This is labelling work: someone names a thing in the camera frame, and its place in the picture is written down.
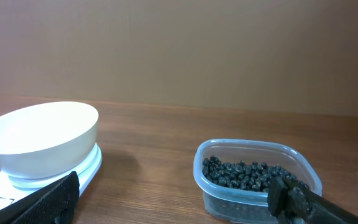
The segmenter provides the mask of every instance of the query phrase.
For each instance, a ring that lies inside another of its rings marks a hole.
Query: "white kitchen scale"
[[[21,179],[10,177],[5,172],[0,172],[0,210],[6,206],[17,202],[18,200],[34,193],[38,189],[51,184],[68,175],[71,171],[76,171],[80,182],[80,196],[85,188],[91,182],[94,175],[100,168],[102,163],[102,152],[95,143],[91,152],[76,167],[51,177],[41,179]]]

